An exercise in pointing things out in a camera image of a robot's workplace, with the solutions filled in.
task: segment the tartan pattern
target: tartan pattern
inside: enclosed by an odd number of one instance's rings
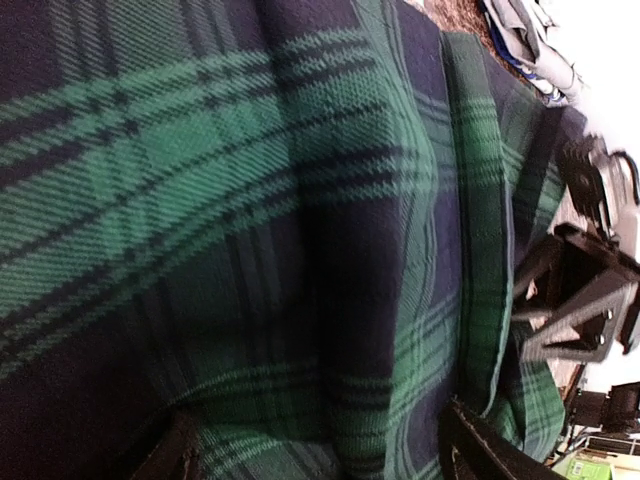
[[[209,478],[438,478],[454,393],[544,456],[510,283],[574,111],[401,2],[5,12],[0,471],[95,476],[185,408]]]

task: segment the plaid fabric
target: plaid fabric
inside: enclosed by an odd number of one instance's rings
[[[184,408],[208,478],[438,478],[455,393],[544,456],[511,282],[574,111],[401,2],[2,9],[3,476],[95,478]]]

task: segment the green and navy plaid cloth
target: green and navy plaid cloth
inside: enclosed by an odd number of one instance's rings
[[[582,118],[393,0],[0,7],[0,477],[168,412],[211,479],[441,477],[455,394],[541,459],[509,335]]]

